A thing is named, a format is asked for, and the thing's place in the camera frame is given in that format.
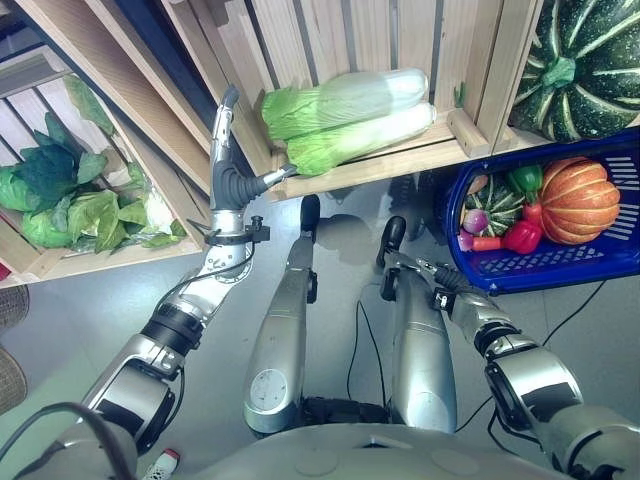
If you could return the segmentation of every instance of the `green striped squash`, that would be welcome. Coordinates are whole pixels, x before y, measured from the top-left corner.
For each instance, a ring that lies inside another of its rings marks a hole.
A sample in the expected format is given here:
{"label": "green striped squash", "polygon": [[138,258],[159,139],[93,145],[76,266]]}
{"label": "green striped squash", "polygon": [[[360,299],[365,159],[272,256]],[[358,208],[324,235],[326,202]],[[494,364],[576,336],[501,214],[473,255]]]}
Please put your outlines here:
{"label": "green striped squash", "polygon": [[545,0],[510,123],[557,142],[640,113],[640,0]]}

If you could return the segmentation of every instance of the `green stem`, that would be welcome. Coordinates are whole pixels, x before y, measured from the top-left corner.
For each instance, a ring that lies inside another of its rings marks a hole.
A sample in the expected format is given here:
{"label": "green stem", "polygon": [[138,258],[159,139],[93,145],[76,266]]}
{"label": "green stem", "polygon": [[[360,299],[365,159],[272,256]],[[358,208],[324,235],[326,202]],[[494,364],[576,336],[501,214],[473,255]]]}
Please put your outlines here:
{"label": "green stem", "polygon": [[571,58],[558,57],[552,67],[542,76],[545,87],[560,88],[573,82],[576,62]]}

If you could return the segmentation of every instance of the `blue plastic basket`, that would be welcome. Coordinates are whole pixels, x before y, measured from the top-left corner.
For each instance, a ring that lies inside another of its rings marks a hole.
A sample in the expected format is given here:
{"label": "blue plastic basket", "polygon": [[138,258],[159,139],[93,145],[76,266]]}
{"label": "blue plastic basket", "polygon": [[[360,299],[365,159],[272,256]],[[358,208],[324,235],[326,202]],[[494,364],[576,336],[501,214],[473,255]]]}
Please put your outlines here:
{"label": "blue plastic basket", "polygon": [[[599,141],[548,145],[463,165],[442,215],[449,248],[469,281],[493,294],[640,274],[640,129]],[[466,192],[476,175],[584,155],[599,161],[620,190],[620,214],[595,240],[565,246],[543,239],[528,255],[508,250],[462,252],[456,236]]]}

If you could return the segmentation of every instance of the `gray floor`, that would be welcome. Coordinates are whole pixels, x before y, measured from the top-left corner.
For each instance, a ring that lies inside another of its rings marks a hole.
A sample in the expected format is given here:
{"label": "gray floor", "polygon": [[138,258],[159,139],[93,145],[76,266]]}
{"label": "gray floor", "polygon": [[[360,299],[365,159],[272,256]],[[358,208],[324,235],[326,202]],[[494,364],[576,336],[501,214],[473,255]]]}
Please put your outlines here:
{"label": "gray floor", "polygon": [[[315,249],[318,301],[308,309],[305,393],[346,396],[345,380],[354,341],[355,302],[361,296],[382,350],[390,383],[391,308],[377,296],[373,259],[389,216],[388,182],[362,186],[334,197],[321,195],[322,221]],[[204,478],[216,460],[254,441],[241,415],[242,383],[262,316],[276,288],[284,258],[297,236],[299,200],[256,202],[272,227],[272,240],[258,246],[253,274],[228,297],[209,326],[200,349],[187,363],[187,391],[174,424],[143,457],[144,470],[164,447],[182,454],[176,479]],[[446,261],[448,249],[428,234],[405,250]],[[198,256],[56,280],[31,287],[31,310],[19,326],[0,338],[25,370],[30,393],[25,402],[0,416],[0,442],[43,405],[78,400],[127,338],[146,322],[155,302]],[[501,296],[498,302],[531,336],[544,338],[579,306],[596,284]],[[589,306],[551,341],[580,381],[585,398],[640,422],[640,277],[607,282]],[[481,359],[452,327],[459,421],[488,396]],[[370,340],[361,337],[351,390],[361,401],[379,402],[380,384]],[[486,407],[460,434],[491,446]],[[53,440],[72,418],[57,416],[36,424],[1,468],[10,478],[20,465]],[[546,465],[543,455],[522,440],[498,437],[527,459]]]}

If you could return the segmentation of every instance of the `black cable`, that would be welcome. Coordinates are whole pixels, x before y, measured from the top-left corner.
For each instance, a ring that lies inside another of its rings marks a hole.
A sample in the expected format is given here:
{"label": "black cable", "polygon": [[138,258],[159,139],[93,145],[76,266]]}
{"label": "black cable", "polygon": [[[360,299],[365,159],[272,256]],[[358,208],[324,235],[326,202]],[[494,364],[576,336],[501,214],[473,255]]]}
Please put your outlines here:
{"label": "black cable", "polygon": [[243,265],[247,264],[248,262],[251,261],[251,259],[253,258],[253,254],[256,252],[256,244],[252,243],[251,244],[251,253],[249,254],[249,256],[247,258],[245,258],[243,261],[241,261],[240,263],[236,264],[236,265],[232,265],[230,267],[226,267],[226,268],[221,268],[220,270],[216,270],[214,272],[209,272],[209,273],[205,273],[204,275],[198,275],[197,277],[192,277],[192,278],[188,278],[180,283],[178,283],[177,285],[171,287],[167,293],[165,293],[162,298],[158,301],[158,303],[156,304],[156,307],[153,309],[153,313],[154,315],[156,313],[158,313],[158,309],[160,308],[160,306],[164,303],[164,301],[169,298],[171,295],[173,295],[175,292],[177,292],[178,290],[180,290],[181,288],[190,285],[193,282],[197,282],[199,280],[203,280],[205,278],[209,278],[209,277],[214,277],[216,275],[220,275],[221,273],[225,273],[225,272],[229,272],[231,270],[235,270],[236,268],[240,268]]}
{"label": "black cable", "polygon": [[506,423],[504,423],[502,421],[502,417],[500,415],[498,415],[498,422],[500,422],[500,426],[502,427],[502,429],[504,430],[504,432],[506,434],[511,435],[512,437],[521,438],[522,440],[526,440],[528,442],[535,443],[536,445],[540,445],[540,442],[538,441],[537,438],[532,437],[530,435],[525,435],[524,433],[516,432],[515,430],[512,430],[509,425],[507,425]]}
{"label": "black cable", "polygon": [[[558,324],[558,326],[555,327],[551,331],[551,333],[549,333],[549,335],[547,335],[547,338],[545,338],[544,342],[542,342],[542,346],[545,346],[549,342],[549,340],[551,340],[551,337],[553,335],[555,335],[558,332],[558,330],[560,330],[560,328],[562,328],[564,325],[566,325],[566,323],[569,320],[571,320],[573,317],[575,317],[578,313],[580,313],[587,306],[587,304],[593,299],[593,297],[595,297],[595,295],[600,291],[600,289],[605,284],[605,282],[606,282],[606,280],[603,280],[600,283],[600,285],[598,285],[598,287],[593,291],[593,293],[591,295],[589,295],[589,297],[584,301],[584,303],[582,305],[580,305],[580,307],[578,307],[578,309],[575,312],[573,312],[571,315],[569,315],[567,318],[565,318],[562,322],[560,322]],[[480,412],[480,410],[482,410],[482,407],[484,407],[487,403],[489,403],[489,400],[491,400],[491,398],[493,398],[493,397],[489,397],[484,402],[482,402],[480,404],[480,406],[478,408],[476,408],[476,410],[471,414],[469,419],[466,422],[464,422],[464,424],[461,427],[456,429],[456,432],[459,432],[460,430],[465,428],[471,422],[471,420],[473,420],[473,418]],[[509,435],[514,435],[514,436],[516,436],[518,438],[523,438],[521,436],[522,434],[518,434],[518,433],[514,432],[509,427],[505,428],[505,432],[508,433]],[[524,438],[525,440],[530,440],[530,441],[534,441],[534,442],[538,443],[538,441],[533,437],[529,437],[527,435],[524,435],[524,437],[526,437],[526,438]]]}
{"label": "black cable", "polygon": [[553,337],[553,335],[555,335],[555,333],[560,330],[560,328],[562,328],[569,320],[571,320],[573,317],[575,317],[577,314],[579,314],[588,304],[589,302],[593,299],[593,297],[596,296],[596,294],[600,291],[600,289],[602,288],[602,286],[606,283],[606,280],[603,280],[600,285],[598,285],[598,288],[596,288],[593,293],[591,295],[589,295],[587,297],[587,299],[584,301],[584,303],[582,305],[580,305],[578,307],[578,309],[573,312],[571,315],[569,315],[567,318],[565,318],[562,322],[560,322],[558,324],[558,326],[556,326],[556,328],[554,328],[553,330],[551,330],[551,333],[549,335],[547,335],[547,338],[544,339],[544,342],[542,342],[542,346],[544,347],[547,343],[549,343],[549,340],[551,340],[551,337]]}
{"label": "black cable", "polygon": [[490,400],[492,400],[492,399],[493,399],[493,397],[489,397],[489,398],[487,398],[484,402],[482,402],[482,403],[480,404],[480,406],[479,406],[478,408],[476,408],[476,409],[475,409],[475,411],[471,414],[471,416],[467,419],[467,421],[466,421],[466,422],[464,422],[464,423],[462,424],[462,426],[460,426],[460,427],[456,428],[455,433],[458,433],[460,430],[462,430],[462,429],[463,429],[463,428],[465,428],[467,425],[469,425],[469,424],[471,423],[471,420],[473,420],[473,418],[474,418],[478,413],[480,413],[480,410],[482,410],[482,408],[483,408],[487,403],[489,403],[489,401],[490,401]]}
{"label": "black cable", "polygon": [[5,457],[11,447],[18,441],[22,434],[27,429],[37,422],[40,418],[58,412],[71,412],[79,417],[91,428],[94,435],[100,442],[101,447],[104,449],[109,464],[113,469],[113,478],[115,480],[135,480],[135,476],[129,472],[129,467],[126,464],[125,456],[122,453],[120,444],[116,440],[113,432],[107,427],[106,422],[93,410],[80,405],[79,403],[62,402],[54,403],[53,405],[47,405],[41,408],[36,413],[27,418],[18,429],[13,432],[7,442],[0,448],[0,461]]}
{"label": "black cable", "polygon": [[496,436],[493,434],[493,431],[491,430],[493,428],[493,423],[496,421],[496,418],[498,417],[498,409],[494,408],[493,409],[493,415],[491,415],[491,420],[489,420],[489,423],[487,424],[487,433],[489,434],[489,436],[491,437],[491,439],[494,441],[494,443],[500,447],[500,450],[510,453],[511,455],[515,455],[514,452],[512,452],[511,450],[509,450],[507,447],[505,447],[504,445],[502,445],[502,443],[500,443],[500,440],[498,440],[496,438]]}
{"label": "black cable", "polygon": [[176,406],[173,409],[173,412],[171,412],[171,416],[164,422],[160,433],[164,432],[169,427],[169,425],[171,425],[171,422],[173,422],[173,419],[176,418],[176,415],[178,414],[178,411],[180,411],[180,407],[182,406],[182,400],[184,399],[184,384],[186,383],[186,379],[184,376],[184,367],[178,368],[178,372],[180,372],[180,393],[178,393],[178,401],[176,402]]}
{"label": "black cable", "polygon": [[364,305],[360,300],[356,304],[356,323],[358,323],[358,307],[362,309],[362,313],[364,314],[364,319],[367,322],[367,328],[369,329],[369,336],[371,337],[371,341],[373,342],[373,348],[376,350],[376,358],[378,359],[378,370],[380,371],[380,386],[382,387],[382,406],[387,406],[387,393],[384,388],[384,374],[382,373],[382,361],[380,360],[380,351],[378,350],[378,343],[376,342],[375,337],[373,336],[373,331],[371,330],[371,323],[369,322],[369,316],[367,315],[367,311],[364,309]]}
{"label": "black cable", "polygon": [[353,353],[351,354],[351,362],[349,362],[349,371],[347,372],[347,397],[351,400],[351,390],[349,384],[351,383],[351,370],[353,369],[353,361],[356,359],[356,352],[358,350],[358,304],[356,303],[356,338],[353,341]]}
{"label": "black cable", "polygon": [[[358,301],[361,301],[362,295],[364,294],[364,289],[371,286],[380,286],[379,283],[367,283],[362,290],[360,291],[360,296],[358,297]],[[351,390],[349,385],[351,383],[351,370],[353,369],[353,362],[356,359],[356,351],[358,350],[358,304],[356,303],[356,338],[353,341],[353,353],[351,354],[351,362],[349,362],[349,371],[347,372],[347,397],[351,400]]]}

